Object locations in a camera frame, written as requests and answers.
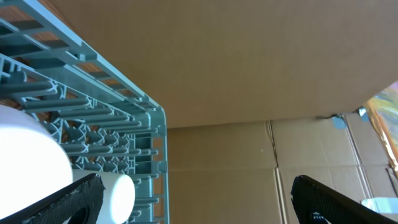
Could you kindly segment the small pink plate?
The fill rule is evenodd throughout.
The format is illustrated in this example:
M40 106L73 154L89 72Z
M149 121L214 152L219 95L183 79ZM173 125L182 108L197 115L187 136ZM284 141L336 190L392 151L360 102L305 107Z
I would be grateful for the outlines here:
M65 151L33 117L1 106L1 218L73 182Z

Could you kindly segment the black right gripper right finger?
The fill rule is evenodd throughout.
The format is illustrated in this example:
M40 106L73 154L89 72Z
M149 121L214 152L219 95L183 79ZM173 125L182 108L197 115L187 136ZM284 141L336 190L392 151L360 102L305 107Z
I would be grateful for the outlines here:
M290 194L300 224L397 224L307 175L295 177Z

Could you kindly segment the white cup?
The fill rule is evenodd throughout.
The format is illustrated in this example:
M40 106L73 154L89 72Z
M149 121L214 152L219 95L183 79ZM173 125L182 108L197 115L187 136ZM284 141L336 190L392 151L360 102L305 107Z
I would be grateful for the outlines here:
M125 223L133 210L136 197L132 179L126 174L73 169L73 180L91 173L99 174L105 187L103 205L96 223Z

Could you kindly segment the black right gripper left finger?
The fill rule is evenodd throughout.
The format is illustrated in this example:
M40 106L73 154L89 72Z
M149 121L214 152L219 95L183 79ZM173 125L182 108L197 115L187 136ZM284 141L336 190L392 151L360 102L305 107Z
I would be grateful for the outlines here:
M1 219L3 224L95 224L103 205L105 186L90 173L38 202Z

